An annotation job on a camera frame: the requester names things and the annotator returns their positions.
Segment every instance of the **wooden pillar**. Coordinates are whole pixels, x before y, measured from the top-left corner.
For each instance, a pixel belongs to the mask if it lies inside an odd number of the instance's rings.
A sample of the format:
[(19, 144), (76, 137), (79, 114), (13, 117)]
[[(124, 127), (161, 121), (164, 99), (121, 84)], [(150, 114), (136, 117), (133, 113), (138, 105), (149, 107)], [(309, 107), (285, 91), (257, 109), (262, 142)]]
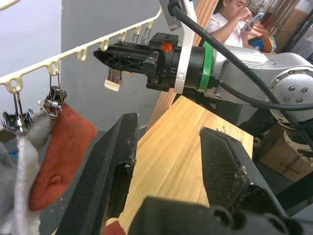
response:
[[(196, 14), (198, 18), (198, 24), (206, 28), (209, 24), (211, 16), (219, 0), (199, 0), (196, 7)], [(199, 35), (195, 36), (194, 46), (197, 46), (201, 38)], [(174, 89), (170, 89), (169, 92), (162, 92), (157, 103), (155, 110), (150, 119), (147, 131), (159, 120), (159, 118), (170, 108), (175, 98), (176, 93)]]

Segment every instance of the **green ring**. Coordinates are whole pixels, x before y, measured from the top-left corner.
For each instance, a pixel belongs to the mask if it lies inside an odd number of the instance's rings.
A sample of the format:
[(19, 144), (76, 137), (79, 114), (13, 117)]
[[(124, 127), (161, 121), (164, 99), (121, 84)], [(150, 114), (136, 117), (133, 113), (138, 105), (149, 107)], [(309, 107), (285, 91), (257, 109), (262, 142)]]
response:
[(213, 47), (207, 42), (203, 44), (203, 47), (205, 48), (203, 71), (201, 82), (199, 88), (197, 89), (197, 91), (200, 92), (204, 92), (207, 89), (207, 85), (209, 84), (213, 58)]

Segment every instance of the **black cable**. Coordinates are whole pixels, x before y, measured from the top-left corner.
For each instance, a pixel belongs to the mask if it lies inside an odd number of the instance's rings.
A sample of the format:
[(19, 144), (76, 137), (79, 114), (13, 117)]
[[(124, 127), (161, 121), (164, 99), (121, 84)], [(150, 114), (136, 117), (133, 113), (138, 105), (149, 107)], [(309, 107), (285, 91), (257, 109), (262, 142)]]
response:
[[(231, 53), (226, 47), (224, 47), (221, 43), (219, 43), (214, 37), (212, 37), (207, 31), (205, 31), (200, 25), (194, 22), (191, 18), (189, 18), (185, 13), (178, 7), (176, 4), (169, 4), (168, 7), (169, 13), (175, 16), (178, 20), (184, 23), (187, 27), (189, 27), (192, 31), (197, 33), (201, 38), (203, 38), (206, 42), (208, 42), (215, 50), (221, 53), (227, 60), (233, 63), (240, 71), (242, 71), (248, 78), (250, 78), (260, 89), (261, 91), (268, 97), (268, 99), (272, 103), (279, 104), (278, 99), (274, 96), (271, 90), (267, 87), (267, 85), (259, 78), (247, 65), (245, 65), (242, 61), (240, 61), (233, 53)], [(299, 134), (302, 136), (303, 140), (310, 146), (313, 151), (313, 142), (311, 141), (309, 135), (301, 129), (301, 125), (297, 122), (297, 120), (292, 117), (286, 111), (281, 111), (284, 118), (299, 131)]]
[(258, 99), (251, 98), (249, 96), (246, 96), (239, 91), (233, 89), (231, 86), (229, 86), (225, 82), (220, 82), (220, 86), (224, 88), (228, 93), (232, 94), (233, 96), (237, 97), (240, 100), (243, 100), (244, 102), (247, 102), (249, 104), (255, 105), (260, 108), (266, 108), (266, 109), (273, 109), (273, 110), (283, 110), (283, 111), (305, 111), (305, 110), (311, 110), (313, 109), (313, 103), (310, 104), (302, 104), (302, 105), (284, 105), (284, 104), (273, 104), (273, 103), (267, 103), (264, 101), (260, 101)]

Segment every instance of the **cardboard box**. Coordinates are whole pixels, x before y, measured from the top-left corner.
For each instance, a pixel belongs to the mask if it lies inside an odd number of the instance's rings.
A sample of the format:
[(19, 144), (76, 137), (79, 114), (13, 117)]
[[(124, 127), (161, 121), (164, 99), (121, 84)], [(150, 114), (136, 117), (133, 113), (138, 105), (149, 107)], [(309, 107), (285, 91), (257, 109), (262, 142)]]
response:
[(313, 171), (311, 164), (285, 142), (284, 131), (279, 124), (264, 137), (259, 149), (259, 162), (293, 182)]

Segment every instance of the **clothes hanger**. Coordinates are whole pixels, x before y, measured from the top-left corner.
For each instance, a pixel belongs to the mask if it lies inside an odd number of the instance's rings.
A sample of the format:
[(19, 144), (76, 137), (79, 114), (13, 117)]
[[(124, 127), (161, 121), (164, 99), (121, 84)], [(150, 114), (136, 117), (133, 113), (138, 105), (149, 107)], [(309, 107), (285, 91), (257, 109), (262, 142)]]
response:
[[(0, 0), (0, 11), (5, 9), (5, 7), (8, 8), (11, 5), (13, 5), (19, 1), (20, 0), (5, 0), (5, 4), (4, 3), (2, 4), (2, 2)], [(23, 88), (23, 83), (22, 83), (22, 76), (23, 75), (28, 74), (32, 71), (37, 70), (37, 69), (40, 69), (42, 67), (46, 67), (48, 70), (48, 73), (51, 76), (56, 76), (60, 71), (60, 60), (61, 59), (68, 57), (70, 55), (76, 54), (77, 59), (80, 62), (84, 62), (86, 60), (86, 57), (87, 57), (87, 49), (90, 46), (100, 44), (101, 50), (105, 51), (108, 49), (108, 45), (109, 45), (110, 39), (112, 37), (119, 35), (119, 41), (123, 42), (125, 40), (127, 32), (132, 30), (132, 29), (134, 30), (134, 36), (138, 36), (140, 34), (141, 27), (146, 24), (147, 29), (150, 30), (152, 27), (153, 21), (156, 20), (160, 16), (161, 13), (162, 13), (162, 8), (160, 7), (156, 16), (154, 16), (152, 18), (149, 18), (145, 21), (136, 23), (132, 26), (121, 29), (121, 30), (114, 32), (114, 33), (111, 33), (109, 35), (103, 36), (103, 37), (98, 38), (96, 40), (93, 40), (89, 43), (80, 45), (80, 46), (75, 47), (71, 50), (65, 51), (61, 54), (52, 56), (52, 57), (47, 58), (41, 62), (34, 64), (34, 65), (28, 66), (24, 69), (21, 69), (21, 70), (12, 72), (8, 75), (2, 76), (2, 77), (0, 77), (0, 85), (4, 85), (5, 88), (7, 89), (7, 91), (10, 92), (11, 94), (17, 94)]]

